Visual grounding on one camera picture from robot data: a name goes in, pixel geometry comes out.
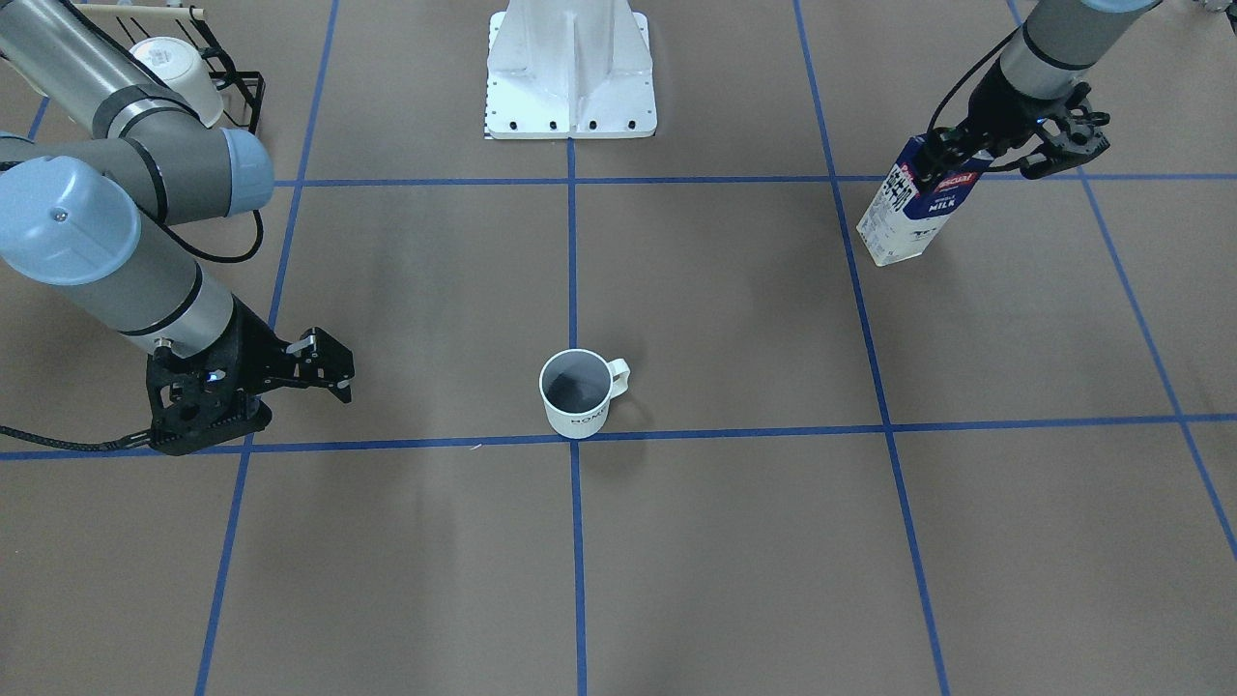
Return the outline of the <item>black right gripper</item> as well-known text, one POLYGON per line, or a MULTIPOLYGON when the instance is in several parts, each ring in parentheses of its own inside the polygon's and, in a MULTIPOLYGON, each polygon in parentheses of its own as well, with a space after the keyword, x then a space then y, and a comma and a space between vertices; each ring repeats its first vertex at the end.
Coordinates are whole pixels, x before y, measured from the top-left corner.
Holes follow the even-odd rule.
POLYGON ((171 347, 156 347, 148 357, 147 444, 186 455, 242 439, 273 419, 262 393, 322 388, 350 402, 355 375, 353 351, 327 331, 313 328, 298 342, 286 342, 242 300, 234 300, 221 337, 203 352, 181 359, 171 347))

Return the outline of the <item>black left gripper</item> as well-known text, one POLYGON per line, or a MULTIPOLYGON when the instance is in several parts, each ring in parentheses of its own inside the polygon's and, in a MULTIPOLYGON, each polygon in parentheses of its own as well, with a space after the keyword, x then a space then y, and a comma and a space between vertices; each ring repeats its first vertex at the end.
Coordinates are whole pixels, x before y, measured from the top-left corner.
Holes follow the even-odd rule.
POLYGON ((1087 164, 1110 150, 1102 129, 1110 114, 1092 109, 1091 85, 1071 82, 1063 96, 1038 99, 1017 91, 999 68, 990 68, 972 91, 969 111, 952 129, 936 129, 920 135, 913 155, 913 180, 917 189, 936 189, 950 171, 985 150, 995 158, 1018 150, 1038 137, 1030 155, 990 171, 1021 171, 1028 180, 1055 176, 1087 164))

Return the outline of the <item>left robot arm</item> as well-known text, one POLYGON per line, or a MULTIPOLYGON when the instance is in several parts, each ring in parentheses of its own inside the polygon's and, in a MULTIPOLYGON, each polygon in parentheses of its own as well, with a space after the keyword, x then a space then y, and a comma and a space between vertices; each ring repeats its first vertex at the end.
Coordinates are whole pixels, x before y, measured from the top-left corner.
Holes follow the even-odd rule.
POLYGON ((955 172, 983 172, 972 159, 995 158, 1030 137, 1040 145, 1003 164, 1028 180, 1071 171, 1108 150, 1102 127, 1110 115, 1091 108, 1082 75, 1110 52, 1157 1, 1042 1, 1025 22, 985 54, 990 67, 975 87, 966 116, 940 129, 931 119, 924 143, 910 159, 919 192, 940 185, 955 172))

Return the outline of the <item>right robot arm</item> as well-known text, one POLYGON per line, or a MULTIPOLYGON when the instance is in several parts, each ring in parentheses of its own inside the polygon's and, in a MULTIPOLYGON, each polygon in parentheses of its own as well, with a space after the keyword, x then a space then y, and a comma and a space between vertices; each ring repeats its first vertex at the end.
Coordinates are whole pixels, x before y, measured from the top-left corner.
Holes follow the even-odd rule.
POLYGON ((353 401, 353 352, 323 329, 275 334, 173 225, 257 215, 273 163, 255 134, 209 129, 177 91, 71 1, 5 1, 2 59, 90 132, 41 145, 2 135, 2 260, 147 356, 146 430, 71 443, 4 427, 71 452, 150 448, 186 455, 265 430, 282 388, 353 401))

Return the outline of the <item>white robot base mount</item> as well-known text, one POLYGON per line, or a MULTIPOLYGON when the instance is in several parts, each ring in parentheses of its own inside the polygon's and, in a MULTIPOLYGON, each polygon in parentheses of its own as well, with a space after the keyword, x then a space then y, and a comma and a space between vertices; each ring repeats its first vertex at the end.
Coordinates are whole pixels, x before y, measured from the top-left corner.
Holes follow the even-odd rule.
POLYGON ((646 138, 658 129, 649 22, 627 1, 511 1, 489 19, 482 132, 646 138))

